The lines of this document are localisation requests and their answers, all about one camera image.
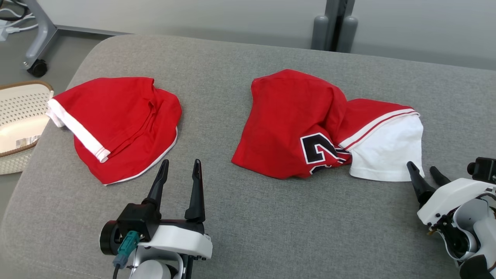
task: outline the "basket rim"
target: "basket rim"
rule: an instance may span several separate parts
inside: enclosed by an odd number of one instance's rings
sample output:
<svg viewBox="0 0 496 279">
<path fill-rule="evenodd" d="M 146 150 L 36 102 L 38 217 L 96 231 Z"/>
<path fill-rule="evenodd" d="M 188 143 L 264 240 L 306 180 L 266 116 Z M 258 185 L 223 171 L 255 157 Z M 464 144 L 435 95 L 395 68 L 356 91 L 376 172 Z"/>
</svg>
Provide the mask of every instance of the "basket rim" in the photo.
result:
<svg viewBox="0 0 496 279">
<path fill-rule="evenodd" d="M 50 91 L 54 90 L 54 88 L 50 84 L 48 84 L 48 82 L 45 82 L 45 81 L 42 81 L 39 79 L 29 80 L 29 81 L 21 81 L 21 82 L 11 83 L 11 84 L 7 84 L 7 85 L 0 85 L 0 90 L 9 89 L 9 88 L 18 87 L 18 86 L 24 86 L 24 85 L 32 85 L 32 84 L 41 84 L 41 85 L 44 85 L 46 88 L 48 88 L 48 90 L 50 90 Z"/>
<path fill-rule="evenodd" d="M 39 79 L 37 79 L 37 80 L 29 80 L 29 81 L 21 81 L 21 82 L 11 83 L 11 84 L 7 84 L 7 85 L 0 85 L 0 90 L 14 88 L 14 87 L 19 87 L 19 86 L 24 86 L 24 85 L 32 85 L 32 84 L 41 84 L 41 85 L 45 86 L 46 88 L 48 88 L 49 91 L 53 91 L 54 90 L 54 88 L 49 83 L 47 83 L 45 81 L 42 81 L 42 80 L 39 80 Z M 28 144 L 26 146 L 23 146 L 23 147 L 20 147 L 20 148 L 16 148 L 16 149 L 12 149 L 12 150 L 9 150 L 9 151 L 6 151 L 6 152 L 2 152 L 2 153 L 0 153 L 0 158 L 6 157 L 6 156 L 9 156 L 9 155 L 13 155 L 13 154 L 16 154 L 16 153 L 19 153 L 19 152 L 23 152 L 23 151 L 28 150 L 28 149 L 31 149 L 37 143 L 38 143 L 38 141 L 36 140 L 35 142 L 33 142 L 31 144 Z"/>
</svg>

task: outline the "metal frame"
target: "metal frame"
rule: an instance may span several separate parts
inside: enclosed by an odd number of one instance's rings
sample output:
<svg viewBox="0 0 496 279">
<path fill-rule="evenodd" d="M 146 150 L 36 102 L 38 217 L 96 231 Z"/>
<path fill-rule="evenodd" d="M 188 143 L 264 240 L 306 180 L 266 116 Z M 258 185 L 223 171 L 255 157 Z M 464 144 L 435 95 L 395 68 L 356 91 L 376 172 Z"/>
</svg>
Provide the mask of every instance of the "metal frame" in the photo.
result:
<svg viewBox="0 0 496 279">
<path fill-rule="evenodd" d="M 24 3 L 28 5 L 29 10 L 38 22 L 38 35 L 26 52 L 26 59 L 22 63 L 23 68 L 27 70 L 42 55 L 46 46 L 55 35 L 57 28 L 36 0 L 25 0 Z"/>
<path fill-rule="evenodd" d="M 38 35 L 34 39 L 33 43 L 31 43 L 31 46 L 26 52 L 25 60 L 22 63 L 22 68 L 25 70 L 31 68 L 36 60 L 38 60 L 45 53 L 48 44 L 55 37 L 57 30 L 87 32 L 110 36 L 126 34 L 122 32 L 79 28 L 63 25 L 55 26 L 36 0 L 24 0 L 24 3 L 28 5 L 29 10 L 33 13 L 33 15 L 36 17 L 36 21 L 38 22 Z"/>
<path fill-rule="evenodd" d="M 31 68 L 36 60 L 43 55 L 59 29 L 111 36 L 126 34 L 89 28 L 55 26 L 36 0 L 24 0 L 24 3 L 28 5 L 38 21 L 38 35 L 26 52 L 26 58 L 22 63 L 22 67 L 26 70 Z M 358 20 L 351 16 L 354 3 L 355 0 L 327 0 L 324 15 L 317 16 L 314 20 L 311 49 L 332 51 L 331 46 L 334 43 L 336 45 L 335 51 L 350 52 L 358 26 Z M 339 38 L 337 38 L 334 29 L 340 16 L 343 16 L 344 19 L 339 23 L 341 30 Z"/>
<path fill-rule="evenodd" d="M 325 15 L 313 21 L 311 49 L 350 53 L 358 27 L 354 5 L 355 0 L 327 0 Z"/>
</svg>

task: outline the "label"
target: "label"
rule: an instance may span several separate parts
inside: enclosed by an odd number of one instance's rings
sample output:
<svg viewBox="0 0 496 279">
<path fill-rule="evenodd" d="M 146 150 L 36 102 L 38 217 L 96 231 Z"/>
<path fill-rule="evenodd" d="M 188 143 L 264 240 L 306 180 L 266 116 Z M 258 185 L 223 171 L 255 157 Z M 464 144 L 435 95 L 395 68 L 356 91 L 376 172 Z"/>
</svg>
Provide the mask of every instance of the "label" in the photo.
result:
<svg viewBox="0 0 496 279">
<path fill-rule="evenodd" d="M 15 141 L 15 149 L 30 145 L 33 142 L 37 141 L 40 137 L 41 135 L 36 135 L 29 138 L 18 139 Z"/>
</svg>

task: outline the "gray cushion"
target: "gray cushion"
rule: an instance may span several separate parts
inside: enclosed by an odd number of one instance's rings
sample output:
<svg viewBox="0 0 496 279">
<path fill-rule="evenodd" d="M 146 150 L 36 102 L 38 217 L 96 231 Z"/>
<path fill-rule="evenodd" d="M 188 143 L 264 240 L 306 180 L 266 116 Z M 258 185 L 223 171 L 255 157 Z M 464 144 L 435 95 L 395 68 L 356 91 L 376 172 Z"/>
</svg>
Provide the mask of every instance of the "gray cushion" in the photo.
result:
<svg viewBox="0 0 496 279">
<path fill-rule="evenodd" d="M 426 171 L 436 165 L 450 178 L 469 177 L 469 162 L 496 156 L 496 72 L 488 70 L 125 35 L 95 47 L 69 87 L 102 76 L 150 76 L 178 96 L 183 116 L 166 155 L 161 212 L 183 217 L 193 162 L 201 159 L 214 250 L 211 260 L 195 262 L 193 278 L 456 278 L 443 241 L 417 218 L 410 183 L 356 179 L 349 167 L 277 180 L 231 163 L 251 108 L 251 81 L 285 68 L 328 80 L 348 99 L 413 106 L 425 126 Z M 74 151 L 72 133 L 49 123 L 8 205 L 2 256 L 30 278 L 111 278 L 101 228 L 146 196 L 157 169 L 102 186 Z"/>
</svg>

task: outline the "teal connector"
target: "teal connector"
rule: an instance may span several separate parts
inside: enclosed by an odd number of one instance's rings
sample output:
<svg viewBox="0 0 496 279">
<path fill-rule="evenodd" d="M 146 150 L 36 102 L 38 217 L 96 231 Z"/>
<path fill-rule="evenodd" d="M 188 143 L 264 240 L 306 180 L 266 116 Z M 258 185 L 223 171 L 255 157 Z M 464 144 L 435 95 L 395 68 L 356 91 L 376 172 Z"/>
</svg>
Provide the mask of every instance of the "teal connector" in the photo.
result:
<svg viewBox="0 0 496 279">
<path fill-rule="evenodd" d="M 127 260 L 131 253 L 138 247 L 138 243 L 140 241 L 139 233 L 137 231 L 130 231 L 124 238 L 124 241 L 117 249 L 117 256 L 114 258 L 112 262 L 114 267 L 119 265 L 119 269 L 123 269 L 126 267 Z"/>
</svg>

